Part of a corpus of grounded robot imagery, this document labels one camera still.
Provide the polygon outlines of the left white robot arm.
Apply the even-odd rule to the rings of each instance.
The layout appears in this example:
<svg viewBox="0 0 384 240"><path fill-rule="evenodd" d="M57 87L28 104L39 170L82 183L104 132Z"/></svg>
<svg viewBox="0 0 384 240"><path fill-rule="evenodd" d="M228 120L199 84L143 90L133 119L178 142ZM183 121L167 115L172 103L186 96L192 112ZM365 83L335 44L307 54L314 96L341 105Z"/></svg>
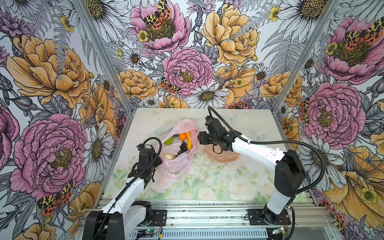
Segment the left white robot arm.
<svg viewBox="0 0 384 240"><path fill-rule="evenodd" d="M155 168L161 163L153 148L141 149L139 161L122 190L101 210L92 211L86 217L82 239L126 240L138 225L150 222L151 203L137 198L153 179Z"/></svg>

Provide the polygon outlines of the pink printed plastic bag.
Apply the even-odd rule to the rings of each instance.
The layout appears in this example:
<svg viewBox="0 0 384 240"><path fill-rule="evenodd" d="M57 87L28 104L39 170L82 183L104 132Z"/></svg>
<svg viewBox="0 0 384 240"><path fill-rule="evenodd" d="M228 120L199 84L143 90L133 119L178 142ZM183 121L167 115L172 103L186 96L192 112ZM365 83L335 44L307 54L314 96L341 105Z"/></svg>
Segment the pink printed plastic bag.
<svg viewBox="0 0 384 240"><path fill-rule="evenodd" d="M178 151L180 150L180 145L182 141L179 138L179 135L182 133L190 132L192 140L192 148L187 150L178 156ZM164 142L170 137L174 137L174 141L171 145L165 145ZM169 130L160 137L162 142L162 150L160 157L163 160L163 163L160 165L160 170L164 176L168 178L179 178L185 174L192 164L195 152L199 146L198 143L198 128L197 122L190 119L184 119L177 122ZM167 160L164 157L164 154L173 154L176 156L174 160Z"/></svg>

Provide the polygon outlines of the fake pale yellow pear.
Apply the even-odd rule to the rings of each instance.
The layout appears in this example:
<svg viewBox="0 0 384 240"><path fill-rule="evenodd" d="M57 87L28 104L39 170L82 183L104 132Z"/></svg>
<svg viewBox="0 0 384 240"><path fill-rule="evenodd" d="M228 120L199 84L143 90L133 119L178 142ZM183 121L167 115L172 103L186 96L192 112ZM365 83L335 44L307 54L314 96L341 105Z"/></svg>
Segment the fake pale yellow pear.
<svg viewBox="0 0 384 240"><path fill-rule="evenodd" d="M173 154L164 154L164 157L167 159L167 160L174 160L176 158L175 155Z"/></svg>

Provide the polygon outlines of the fake orange tangerine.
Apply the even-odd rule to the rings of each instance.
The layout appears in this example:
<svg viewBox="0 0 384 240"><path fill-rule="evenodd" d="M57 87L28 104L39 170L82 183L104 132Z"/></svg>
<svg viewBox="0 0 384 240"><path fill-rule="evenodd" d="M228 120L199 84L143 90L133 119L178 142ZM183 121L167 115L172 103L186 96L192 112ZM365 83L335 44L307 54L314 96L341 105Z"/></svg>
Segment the fake orange tangerine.
<svg viewBox="0 0 384 240"><path fill-rule="evenodd" d="M185 133L182 133L182 134L179 135L179 138L180 138L181 141L185 141L187 139L187 136L186 136Z"/></svg>

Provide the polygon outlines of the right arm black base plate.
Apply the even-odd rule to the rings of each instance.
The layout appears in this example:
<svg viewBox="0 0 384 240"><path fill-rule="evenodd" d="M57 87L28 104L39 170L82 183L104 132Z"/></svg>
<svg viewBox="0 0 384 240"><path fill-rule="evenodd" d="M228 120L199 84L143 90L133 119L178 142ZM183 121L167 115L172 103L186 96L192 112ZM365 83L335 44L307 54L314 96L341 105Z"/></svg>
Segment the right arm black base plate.
<svg viewBox="0 0 384 240"><path fill-rule="evenodd" d="M267 209L248 209L248 219L251 226L290 225L291 219L286 209L276 215Z"/></svg>

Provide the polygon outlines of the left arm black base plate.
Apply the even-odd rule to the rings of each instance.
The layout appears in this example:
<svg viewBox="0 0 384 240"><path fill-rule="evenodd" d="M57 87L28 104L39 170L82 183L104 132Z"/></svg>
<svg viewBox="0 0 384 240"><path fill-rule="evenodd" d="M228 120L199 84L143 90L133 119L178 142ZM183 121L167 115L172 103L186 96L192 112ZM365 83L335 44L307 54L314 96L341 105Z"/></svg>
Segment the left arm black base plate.
<svg viewBox="0 0 384 240"><path fill-rule="evenodd" d="M165 227L167 222L167 210L152 210L152 215L147 226L150 227Z"/></svg>

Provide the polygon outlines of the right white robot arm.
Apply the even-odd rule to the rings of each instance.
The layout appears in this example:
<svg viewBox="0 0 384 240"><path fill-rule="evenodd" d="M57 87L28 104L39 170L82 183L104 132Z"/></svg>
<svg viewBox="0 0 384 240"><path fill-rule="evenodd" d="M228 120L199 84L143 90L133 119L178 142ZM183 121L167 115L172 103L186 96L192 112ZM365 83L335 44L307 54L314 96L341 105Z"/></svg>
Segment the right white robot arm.
<svg viewBox="0 0 384 240"><path fill-rule="evenodd" d="M218 119L210 116L206 117L205 126L207 130L198 135L201 145L218 146L220 154L230 151L244 155L274 171L274 191L256 218L269 225L276 224L283 210L296 198L305 179L305 170L298 154L292 150L284 152L253 144L240 132L226 130Z"/></svg>

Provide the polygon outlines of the fake green lime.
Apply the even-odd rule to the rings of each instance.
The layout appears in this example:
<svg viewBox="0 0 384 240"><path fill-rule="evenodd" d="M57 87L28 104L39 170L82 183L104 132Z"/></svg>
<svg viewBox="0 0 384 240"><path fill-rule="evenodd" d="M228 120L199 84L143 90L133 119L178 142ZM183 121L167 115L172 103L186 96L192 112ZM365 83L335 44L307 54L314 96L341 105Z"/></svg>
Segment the fake green lime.
<svg viewBox="0 0 384 240"><path fill-rule="evenodd" d="M164 142L165 145L171 145L174 141L174 137L170 137L168 140Z"/></svg>

